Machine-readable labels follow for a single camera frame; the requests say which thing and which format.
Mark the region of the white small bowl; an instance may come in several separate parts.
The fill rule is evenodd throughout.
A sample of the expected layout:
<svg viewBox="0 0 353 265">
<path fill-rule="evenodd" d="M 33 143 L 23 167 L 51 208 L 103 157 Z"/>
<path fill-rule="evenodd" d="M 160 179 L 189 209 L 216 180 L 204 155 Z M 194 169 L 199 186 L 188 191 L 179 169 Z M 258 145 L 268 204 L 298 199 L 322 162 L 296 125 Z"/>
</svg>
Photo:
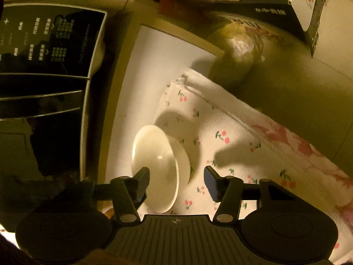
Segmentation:
<svg viewBox="0 0 353 265">
<path fill-rule="evenodd" d="M 185 188 L 190 179 L 190 160 L 184 147 L 173 137 L 167 136 L 177 160 L 180 188 Z"/>
</svg>

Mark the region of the cherry print tablecloth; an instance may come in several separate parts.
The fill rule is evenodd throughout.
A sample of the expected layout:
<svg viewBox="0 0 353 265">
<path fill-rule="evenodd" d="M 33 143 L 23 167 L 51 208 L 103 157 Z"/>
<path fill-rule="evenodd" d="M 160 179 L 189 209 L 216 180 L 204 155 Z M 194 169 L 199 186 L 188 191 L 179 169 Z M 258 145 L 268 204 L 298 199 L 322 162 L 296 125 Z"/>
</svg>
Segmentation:
<svg viewBox="0 0 353 265">
<path fill-rule="evenodd" d="M 203 168 L 247 184 L 269 178 L 328 214 L 339 238 L 331 261 L 352 257 L 352 179 L 309 142 L 238 100 L 194 70 L 178 78 L 126 75 L 118 99 L 112 174 L 132 171 L 132 142 L 148 124 L 175 138 L 187 152 L 190 181 L 170 214 L 215 214 Z"/>
</svg>

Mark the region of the black microwave oven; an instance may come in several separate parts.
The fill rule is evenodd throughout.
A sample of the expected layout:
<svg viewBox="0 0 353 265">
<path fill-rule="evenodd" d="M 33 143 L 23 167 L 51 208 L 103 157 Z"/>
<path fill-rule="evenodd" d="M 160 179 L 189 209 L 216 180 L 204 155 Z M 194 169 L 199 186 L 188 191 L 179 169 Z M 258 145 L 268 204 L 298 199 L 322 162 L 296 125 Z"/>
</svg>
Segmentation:
<svg viewBox="0 0 353 265">
<path fill-rule="evenodd" d="M 98 177 L 115 58 L 111 18 L 133 0 L 9 0 L 1 16 L 1 225 Z"/>
</svg>

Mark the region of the cream small bowl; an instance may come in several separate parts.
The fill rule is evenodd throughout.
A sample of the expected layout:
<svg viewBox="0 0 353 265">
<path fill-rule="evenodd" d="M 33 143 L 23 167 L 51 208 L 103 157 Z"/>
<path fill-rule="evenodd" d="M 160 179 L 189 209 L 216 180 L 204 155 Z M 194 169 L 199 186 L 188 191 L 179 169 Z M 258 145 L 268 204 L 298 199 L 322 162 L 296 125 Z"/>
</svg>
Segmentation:
<svg viewBox="0 0 353 265">
<path fill-rule="evenodd" d="M 132 172 L 149 168 L 145 203 L 155 213 L 169 211 L 176 201 L 180 184 L 176 160 L 169 138 L 159 127 L 147 125 L 138 131 L 132 145 Z"/>
</svg>

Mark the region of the black white water carton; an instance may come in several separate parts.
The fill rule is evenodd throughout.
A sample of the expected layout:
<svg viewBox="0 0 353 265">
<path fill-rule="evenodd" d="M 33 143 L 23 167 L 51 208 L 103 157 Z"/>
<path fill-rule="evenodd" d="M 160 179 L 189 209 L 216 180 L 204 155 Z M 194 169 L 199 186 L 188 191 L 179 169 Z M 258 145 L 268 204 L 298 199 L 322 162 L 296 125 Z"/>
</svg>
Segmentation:
<svg viewBox="0 0 353 265">
<path fill-rule="evenodd" d="M 327 0 L 240 0 L 201 3 L 208 17 L 238 22 L 258 33 L 287 32 L 308 47 L 313 55 L 319 37 L 321 13 Z"/>
</svg>

